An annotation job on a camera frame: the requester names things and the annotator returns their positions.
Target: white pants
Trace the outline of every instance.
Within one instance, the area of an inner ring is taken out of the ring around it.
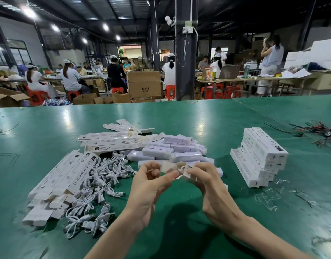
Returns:
[[[58,97],[59,94],[51,85],[42,85],[40,83],[36,84],[35,86],[29,85],[29,89],[31,91],[44,91],[48,94],[50,98]]]
[[[271,74],[275,75],[277,72],[278,66],[276,65],[270,65],[267,67],[263,67],[261,69],[261,74]],[[267,87],[272,87],[272,81],[259,81],[258,86],[267,86]],[[263,95],[266,92],[266,87],[258,87],[258,94]]]

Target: laptop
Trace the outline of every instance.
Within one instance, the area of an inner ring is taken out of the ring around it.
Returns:
[[[240,65],[223,66],[216,79],[234,79],[240,74]]]

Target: white hat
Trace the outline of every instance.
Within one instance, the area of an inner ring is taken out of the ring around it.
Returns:
[[[64,63],[71,63],[71,64],[73,64],[70,60],[68,60],[68,59],[65,59],[64,60]]]
[[[26,65],[26,67],[27,67],[28,69],[31,69],[31,68],[37,68],[37,69],[38,69],[38,67],[35,66],[35,65],[33,65],[32,63],[28,63],[28,64]]]

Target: water bottle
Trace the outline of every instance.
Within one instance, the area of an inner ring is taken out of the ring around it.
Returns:
[[[249,68],[250,68],[249,65],[246,65],[246,67],[244,68],[244,75],[243,75],[244,79],[247,79],[249,77]]]

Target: black shirt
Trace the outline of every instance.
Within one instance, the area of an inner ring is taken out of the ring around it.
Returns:
[[[108,71],[108,77],[110,77],[112,79],[112,81],[121,80],[120,74],[122,74],[123,78],[126,78],[126,74],[123,71],[122,66],[118,65],[116,63],[111,63],[110,65],[108,65],[107,71]]]

